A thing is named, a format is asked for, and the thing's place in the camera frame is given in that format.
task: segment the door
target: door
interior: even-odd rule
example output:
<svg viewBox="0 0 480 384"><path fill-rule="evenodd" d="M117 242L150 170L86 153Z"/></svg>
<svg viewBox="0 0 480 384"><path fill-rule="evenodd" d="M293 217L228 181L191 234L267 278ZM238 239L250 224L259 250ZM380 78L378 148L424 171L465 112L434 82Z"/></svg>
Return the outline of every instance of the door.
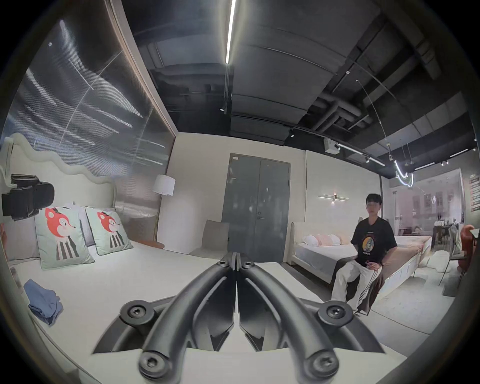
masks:
<svg viewBox="0 0 480 384"><path fill-rule="evenodd" d="M222 221L230 252L255 262L283 261L290 198L290 164L230 155Z"/></svg>

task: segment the projector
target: projector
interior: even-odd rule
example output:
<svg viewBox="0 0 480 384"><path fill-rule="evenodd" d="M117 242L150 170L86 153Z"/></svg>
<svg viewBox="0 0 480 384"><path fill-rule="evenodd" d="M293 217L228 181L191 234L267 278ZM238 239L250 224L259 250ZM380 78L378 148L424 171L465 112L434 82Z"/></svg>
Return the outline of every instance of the projector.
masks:
<svg viewBox="0 0 480 384"><path fill-rule="evenodd" d="M336 141L330 139L324 139L325 152L331 153L332 155L337 155L340 152L340 148L336 145Z"/></svg>

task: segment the bed frame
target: bed frame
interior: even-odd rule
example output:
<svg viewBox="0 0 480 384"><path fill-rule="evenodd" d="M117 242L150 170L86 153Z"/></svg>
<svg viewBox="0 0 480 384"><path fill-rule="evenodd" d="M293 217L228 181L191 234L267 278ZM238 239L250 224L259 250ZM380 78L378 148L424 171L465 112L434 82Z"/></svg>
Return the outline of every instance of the bed frame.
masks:
<svg viewBox="0 0 480 384"><path fill-rule="evenodd" d="M332 228L332 223L323 224L323 223L303 223L303 222L296 222L291 224L290 230L290 248L288 251L288 258L287 263L290 265L297 264L301 266L303 269L307 270L311 274L317 276L318 278L324 279L318 273L318 270L313 268L312 266L308 265L303 260L300 260L298 257L295 256L295 244L301 243L302 239L306 235L310 235L312 233L335 233L335 232L342 232L341 230L335 230ZM410 276L412 276L415 270L418 267L420 262L420 253L417 253L413 256L410 260L408 260L405 264L402 265L400 269L395 271L391 276L389 276L380 289L380 292L377 295L377 300L384 298L386 295L391 293L393 290L397 289L400 285L402 285L405 280L407 280Z"/></svg>

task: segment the black camera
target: black camera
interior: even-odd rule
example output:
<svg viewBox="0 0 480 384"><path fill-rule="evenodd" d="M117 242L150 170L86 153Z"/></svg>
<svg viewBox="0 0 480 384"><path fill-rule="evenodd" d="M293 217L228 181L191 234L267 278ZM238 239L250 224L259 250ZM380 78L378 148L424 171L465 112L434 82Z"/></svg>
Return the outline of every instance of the black camera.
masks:
<svg viewBox="0 0 480 384"><path fill-rule="evenodd" d="M52 184L32 175L12 175L11 179L16 187L1 196L4 216L11 216L14 221L26 219L53 203L55 189Z"/></svg>

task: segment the black ceiling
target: black ceiling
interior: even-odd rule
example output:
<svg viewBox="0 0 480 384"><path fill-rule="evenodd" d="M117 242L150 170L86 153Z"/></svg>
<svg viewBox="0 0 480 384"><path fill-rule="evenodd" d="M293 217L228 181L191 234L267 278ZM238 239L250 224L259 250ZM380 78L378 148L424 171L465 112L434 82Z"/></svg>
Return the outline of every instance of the black ceiling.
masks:
<svg viewBox="0 0 480 384"><path fill-rule="evenodd" d="M462 94L436 54L442 48L401 9L370 0L237 0L227 66L230 4L123 0L180 132L320 153L325 135L387 166L344 149L335 157L389 178L389 147L410 171L474 146Z"/></svg>

